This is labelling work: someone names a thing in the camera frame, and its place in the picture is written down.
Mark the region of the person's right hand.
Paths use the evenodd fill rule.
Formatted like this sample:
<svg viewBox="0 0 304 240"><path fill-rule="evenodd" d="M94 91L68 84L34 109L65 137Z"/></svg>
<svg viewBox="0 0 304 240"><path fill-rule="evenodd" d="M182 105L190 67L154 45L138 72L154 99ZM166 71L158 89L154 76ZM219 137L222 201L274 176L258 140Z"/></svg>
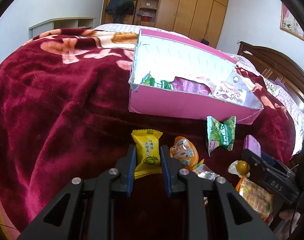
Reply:
<svg viewBox="0 0 304 240"><path fill-rule="evenodd" d="M285 210L279 213L279 217L286 221L284 227L281 229L280 233L277 234L277 239L287 240L289 235L297 227L297 223L300 219L300 213L294 213L294 210Z"/></svg>

